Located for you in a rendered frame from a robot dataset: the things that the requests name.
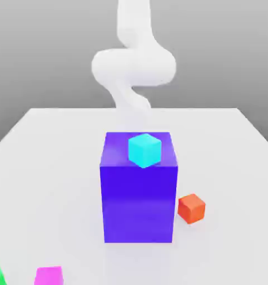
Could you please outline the large purple box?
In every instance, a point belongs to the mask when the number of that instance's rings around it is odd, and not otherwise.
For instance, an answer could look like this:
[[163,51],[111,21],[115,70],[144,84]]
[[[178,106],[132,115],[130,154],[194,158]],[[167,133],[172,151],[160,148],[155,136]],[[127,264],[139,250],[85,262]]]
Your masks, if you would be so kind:
[[141,168],[128,159],[136,132],[107,132],[100,162],[103,232],[106,243],[170,243],[173,236],[178,163],[169,132],[161,161]]

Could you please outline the small cyan cube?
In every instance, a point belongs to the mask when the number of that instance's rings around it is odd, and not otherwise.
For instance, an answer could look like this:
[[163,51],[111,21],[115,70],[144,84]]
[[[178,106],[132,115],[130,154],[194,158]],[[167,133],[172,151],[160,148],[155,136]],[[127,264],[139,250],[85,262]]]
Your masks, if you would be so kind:
[[162,142],[148,133],[128,140],[128,159],[141,168],[147,168],[161,161]]

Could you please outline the small orange cube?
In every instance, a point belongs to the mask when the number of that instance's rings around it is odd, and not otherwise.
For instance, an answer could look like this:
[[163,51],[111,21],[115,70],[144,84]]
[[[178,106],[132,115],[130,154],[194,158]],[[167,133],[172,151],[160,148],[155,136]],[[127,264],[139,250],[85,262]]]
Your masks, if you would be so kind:
[[192,224],[204,218],[205,206],[196,194],[190,194],[178,200],[177,213],[187,224]]

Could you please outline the small magenta cube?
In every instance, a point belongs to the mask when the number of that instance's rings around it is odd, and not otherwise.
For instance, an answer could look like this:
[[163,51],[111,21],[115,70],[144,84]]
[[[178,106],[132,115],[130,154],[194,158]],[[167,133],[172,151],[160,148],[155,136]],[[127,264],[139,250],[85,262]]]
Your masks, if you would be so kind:
[[36,270],[34,285],[63,285],[62,267],[39,267]]

